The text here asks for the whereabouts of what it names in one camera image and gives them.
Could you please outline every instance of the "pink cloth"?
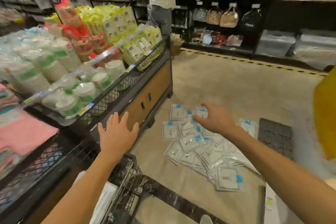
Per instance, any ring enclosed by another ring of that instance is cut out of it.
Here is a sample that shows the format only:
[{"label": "pink cloth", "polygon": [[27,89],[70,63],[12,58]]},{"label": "pink cloth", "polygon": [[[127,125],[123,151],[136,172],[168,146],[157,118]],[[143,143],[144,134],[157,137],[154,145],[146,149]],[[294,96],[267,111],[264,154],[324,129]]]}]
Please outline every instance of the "pink cloth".
[{"label": "pink cloth", "polygon": [[24,156],[58,132],[44,122],[30,116],[25,111],[15,109],[21,115],[18,120],[0,127],[0,146],[8,146]]}]

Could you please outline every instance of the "hand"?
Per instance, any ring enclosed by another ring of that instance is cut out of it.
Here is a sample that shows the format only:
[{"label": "hand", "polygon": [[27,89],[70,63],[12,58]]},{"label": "hand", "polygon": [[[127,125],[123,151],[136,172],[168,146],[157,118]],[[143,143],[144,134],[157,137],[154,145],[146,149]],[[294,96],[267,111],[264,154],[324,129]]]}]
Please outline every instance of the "hand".
[{"label": "hand", "polygon": [[221,134],[224,137],[229,137],[232,133],[234,133],[237,126],[231,115],[224,107],[210,103],[202,103],[201,106],[208,109],[208,117],[201,118],[200,116],[193,115],[192,119],[194,121],[209,131]]},{"label": "hand", "polygon": [[127,129],[128,112],[124,113],[120,123],[118,113],[109,117],[106,123],[106,131],[101,123],[98,123],[100,135],[101,154],[111,159],[120,160],[133,145],[139,132],[139,124],[135,123],[132,132]]}]

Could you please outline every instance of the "dark gray mat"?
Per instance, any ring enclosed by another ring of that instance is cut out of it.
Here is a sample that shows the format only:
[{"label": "dark gray mat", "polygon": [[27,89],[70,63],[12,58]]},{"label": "dark gray mat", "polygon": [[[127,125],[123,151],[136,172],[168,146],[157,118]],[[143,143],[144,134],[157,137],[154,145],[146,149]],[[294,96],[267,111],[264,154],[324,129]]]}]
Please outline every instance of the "dark gray mat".
[{"label": "dark gray mat", "polygon": [[258,140],[277,153],[293,160],[292,127],[261,118]]}]

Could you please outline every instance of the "clear plastic bin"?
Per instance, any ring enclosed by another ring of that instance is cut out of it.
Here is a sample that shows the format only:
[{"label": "clear plastic bin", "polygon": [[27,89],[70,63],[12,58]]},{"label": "clear plastic bin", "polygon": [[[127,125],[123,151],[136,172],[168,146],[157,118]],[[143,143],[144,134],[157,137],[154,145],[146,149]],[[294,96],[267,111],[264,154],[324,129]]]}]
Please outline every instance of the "clear plastic bin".
[{"label": "clear plastic bin", "polygon": [[336,37],[303,34],[293,52],[294,59],[323,70],[336,63]]},{"label": "clear plastic bin", "polygon": [[256,53],[267,56],[284,57],[294,43],[295,37],[293,33],[264,30]]}]

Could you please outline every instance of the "yellow and black floor tape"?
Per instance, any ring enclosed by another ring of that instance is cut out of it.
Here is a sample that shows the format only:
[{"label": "yellow and black floor tape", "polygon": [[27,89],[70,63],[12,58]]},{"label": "yellow and black floor tape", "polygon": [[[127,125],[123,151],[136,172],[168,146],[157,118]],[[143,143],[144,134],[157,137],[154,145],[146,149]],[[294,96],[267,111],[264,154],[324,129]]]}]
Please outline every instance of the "yellow and black floor tape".
[{"label": "yellow and black floor tape", "polygon": [[288,71],[293,71],[293,72],[298,72],[298,73],[320,75],[320,76],[327,76],[328,75],[328,73],[324,73],[324,72],[318,72],[318,71],[312,71],[312,70],[306,70],[306,69],[298,69],[298,68],[290,67],[290,66],[284,66],[284,65],[278,65],[278,64],[273,64],[273,63],[255,61],[255,60],[250,60],[250,59],[237,58],[237,57],[233,57],[233,56],[227,56],[227,55],[216,54],[216,53],[211,53],[211,52],[202,52],[202,51],[196,51],[196,50],[187,49],[187,48],[181,48],[181,50],[185,51],[185,52],[189,52],[189,53],[201,54],[201,55],[217,57],[217,58],[222,58],[222,59],[236,60],[236,61],[242,62],[242,63],[254,64],[254,65],[259,65],[259,66],[274,67],[274,68],[277,68],[277,69],[285,69],[285,70],[288,70]]}]

